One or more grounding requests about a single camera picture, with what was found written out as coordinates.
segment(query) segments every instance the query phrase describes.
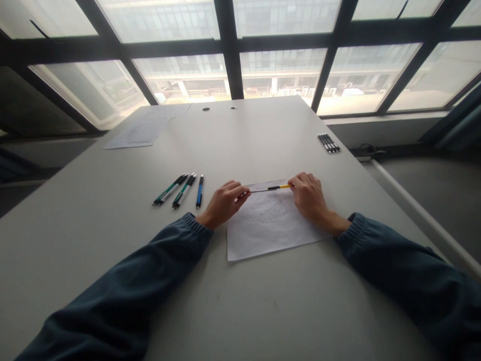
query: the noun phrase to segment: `jacket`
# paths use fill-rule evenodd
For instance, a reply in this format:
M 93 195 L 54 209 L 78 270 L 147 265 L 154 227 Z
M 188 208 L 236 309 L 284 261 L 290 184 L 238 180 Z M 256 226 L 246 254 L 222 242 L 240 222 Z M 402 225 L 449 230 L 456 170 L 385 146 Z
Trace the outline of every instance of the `jacket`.
M 346 260 L 394 299 L 442 353 L 481 357 L 481 288 L 432 250 L 354 213 L 339 238 Z M 213 231 L 187 213 L 53 313 L 16 360 L 137 360 L 151 314 L 194 268 Z

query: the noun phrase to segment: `hand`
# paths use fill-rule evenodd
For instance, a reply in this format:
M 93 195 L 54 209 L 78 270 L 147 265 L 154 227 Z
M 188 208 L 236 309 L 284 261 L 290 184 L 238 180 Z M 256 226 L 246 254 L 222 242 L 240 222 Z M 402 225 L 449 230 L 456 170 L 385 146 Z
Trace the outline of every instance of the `hand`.
M 205 212 L 195 220 L 205 227 L 215 230 L 238 212 L 247 198 L 251 196 L 250 192 L 248 187 L 229 180 L 215 191 Z
M 349 228 L 351 222 L 327 208 L 321 181 L 311 173 L 299 173 L 288 184 L 294 186 L 294 203 L 306 219 L 336 237 Z

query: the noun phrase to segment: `paper document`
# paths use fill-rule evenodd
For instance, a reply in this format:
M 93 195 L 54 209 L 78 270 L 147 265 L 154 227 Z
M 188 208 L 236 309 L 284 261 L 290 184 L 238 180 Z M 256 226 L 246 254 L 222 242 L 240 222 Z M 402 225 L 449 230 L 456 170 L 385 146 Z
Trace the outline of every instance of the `paper document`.
M 287 179 L 248 186 L 251 191 L 287 184 Z M 227 260 L 237 261 L 332 236 L 306 220 L 289 188 L 253 193 L 227 224 Z
M 144 115 L 144 118 L 178 118 L 184 116 L 189 109 L 190 104 L 170 104 L 152 106 L 152 109 Z
M 104 149 L 131 148 L 152 145 L 165 128 L 170 118 L 136 119 L 115 138 L 110 140 Z

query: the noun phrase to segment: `wrist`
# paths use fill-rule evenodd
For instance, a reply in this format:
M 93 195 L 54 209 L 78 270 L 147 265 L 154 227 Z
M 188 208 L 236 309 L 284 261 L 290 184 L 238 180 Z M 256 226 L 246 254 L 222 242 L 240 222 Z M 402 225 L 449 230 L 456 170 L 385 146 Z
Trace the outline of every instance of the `wrist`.
M 336 212 L 326 210 L 320 215 L 317 225 L 326 232 L 332 234 L 334 237 L 339 237 L 349 228 L 351 222 L 341 217 Z
M 201 215 L 195 217 L 195 220 L 202 224 L 204 227 L 210 229 L 211 231 L 215 231 L 215 229 L 219 226 L 215 221 L 214 218 L 211 217 L 207 213 L 202 213 Z

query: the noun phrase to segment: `pen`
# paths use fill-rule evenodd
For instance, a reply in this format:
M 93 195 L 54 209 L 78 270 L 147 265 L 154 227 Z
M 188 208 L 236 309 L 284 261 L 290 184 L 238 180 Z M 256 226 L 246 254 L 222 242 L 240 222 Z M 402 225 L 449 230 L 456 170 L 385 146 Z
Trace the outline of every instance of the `pen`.
M 325 135 L 326 135 L 327 139 L 335 146 L 336 150 L 337 150 L 337 151 L 341 151 L 341 147 L 338 146 L 338 145 L 332 140 L 331 136 L 330 136 L 329 134 L 327 134 L 327 133 L 325 133 Z
M 324 138 L 322 137 L 322 135 L 318 134 L 317 137 L 318 137 L 319 140 L 324 144 L 326 150 L 330 153 L 331 150 L 330 150 L 329 147 L 327 146 L 327 143 L 326 143 L 326 141 L 324 140 Z
M 152 203 L 153 206 L 159 206 L 162 203 L 164 203 L 164 200 L 166 200 L 169 195 L 172 194 L 185 180 L 187 173 L 183 173 L 179 178 L 175 180 L 174 183 L 170 185 L 169 188 L 167 188 L 161 195 L 157 197 L 156 200 L 154 200 L 154 203 Z
M 335 149 L 335 147 L 331 144 L 331 142 L 329 141 L 329 139 L 326 137 L 326 134 L 325 133 L 322 133 L 321 134 L 321 137 L 324 139 L 324 141 L 326 142 L 327 146 L 329 147 L 329 149 L 331 150 L 331 152 L 335 153 L 337 152 L 337 150 Z
M 187 193 L 189 192 L 190 187 L 192 187 L 192 184 L 195 181 L 195 176 L 196 174 L 192 172 L 189 179 L 185 183 L 184 188 L 182 188 L 182 190 L 179 192 L 177 197 L 175 197 L 174 202 L 172 203 L 172 207 L 174 207 L 175 209 L 180 207 L 180 204 L 182 203 L 184 198 L 187 196 Z
M 197 203 L 195 204 L 195 209 L 199 209 L 202 204 L 202 185 L 204 183 L 204 175 L 200 175 L 199 179 L 199 190 L 197 191 Z
M 253 191 L 251 193 L 259 193 L 259 192 L 267 192 L 267 191 L 274 191 L 276 189 L 281 189 L 281 188 L 290 188 L 292 185 L 284 185 L 284 186 L 274 186 L 274 187 L 269 187 L 266 190 L 263 191 Z

